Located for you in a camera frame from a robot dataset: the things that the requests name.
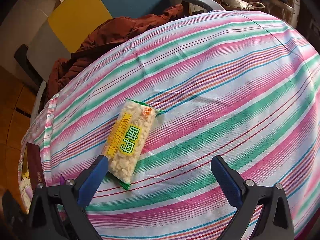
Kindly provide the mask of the wooden wardrobe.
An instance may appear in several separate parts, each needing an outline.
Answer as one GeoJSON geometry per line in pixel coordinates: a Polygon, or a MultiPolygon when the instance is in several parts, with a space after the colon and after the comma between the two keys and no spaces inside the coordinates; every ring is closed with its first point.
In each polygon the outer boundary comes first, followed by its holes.
{"type": "Polygon", "coordinates": [[[18,185],[21,140],[30,125],[35,94],[19,79],[1,68],[1,187],[22,204],[18,185]]]}

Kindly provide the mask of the gold box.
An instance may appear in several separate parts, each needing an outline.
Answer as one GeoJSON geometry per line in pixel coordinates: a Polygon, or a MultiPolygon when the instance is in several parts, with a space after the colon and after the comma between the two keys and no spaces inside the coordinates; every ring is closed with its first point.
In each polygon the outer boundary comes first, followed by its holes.
{"type": "Polygon", "coordinates": [[[36,185],[38,183],[46,183],[42,161],[43,154],[40,151],[40,146],[27,142],[22,148],[18,163],[18,185],[23,208],[27,213],[30,210],[36,185]]]}

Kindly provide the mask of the rust red jacket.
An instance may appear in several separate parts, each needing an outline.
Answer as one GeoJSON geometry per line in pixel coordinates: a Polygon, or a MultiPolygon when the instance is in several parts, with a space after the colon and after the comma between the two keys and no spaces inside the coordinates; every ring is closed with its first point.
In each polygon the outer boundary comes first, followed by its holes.
{"type": "Polygon", "coordinates": [[[183,17],[183,5],[168,7],[159,15],[148,14],[140,18],[116,17],[107,20],[90,33],[70,59],[55,61],[43,98],[47,102],[66,87],[78,74],[99,57],[126,41],[155,27],[183,17]]]}

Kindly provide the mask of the grey yellow blue chair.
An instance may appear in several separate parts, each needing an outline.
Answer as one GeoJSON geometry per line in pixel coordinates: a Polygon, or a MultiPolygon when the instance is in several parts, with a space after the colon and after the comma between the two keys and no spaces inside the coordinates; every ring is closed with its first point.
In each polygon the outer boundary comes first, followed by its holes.
{"type": "Polygon", "coordinates": [[[217,9],[211,0],[1,0],[1,67],[38,86],[106,20],[160,14],[175,1],[217,9]]]}

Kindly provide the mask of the striped bed sheet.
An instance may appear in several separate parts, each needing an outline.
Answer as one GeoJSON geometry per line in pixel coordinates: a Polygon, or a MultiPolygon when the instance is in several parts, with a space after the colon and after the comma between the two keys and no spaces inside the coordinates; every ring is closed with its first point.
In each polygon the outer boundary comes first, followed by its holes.
{"type": "Polygon", "coordinates": [[[319,216],[319,54],[259,11],[212,11],[151,29],[50,100],[22,145],[50,186],[102,152],[126,99],[161,110],[128,190],[106,177],[87,207],[103,239],[216,239],[235,213],[210,170],[281,183],[295,237],[319,216]]]}

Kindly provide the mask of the yellow green snack packet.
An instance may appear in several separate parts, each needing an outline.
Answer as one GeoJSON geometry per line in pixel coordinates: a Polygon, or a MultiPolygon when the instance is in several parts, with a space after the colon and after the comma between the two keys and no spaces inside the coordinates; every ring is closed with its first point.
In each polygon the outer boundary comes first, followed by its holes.
{"type": "Polygon", "coordinates": [[[102,150],[108,171],[128,190],[142,149],[156,116],[162,111],[145,103],[126,99],[102,150]]]}

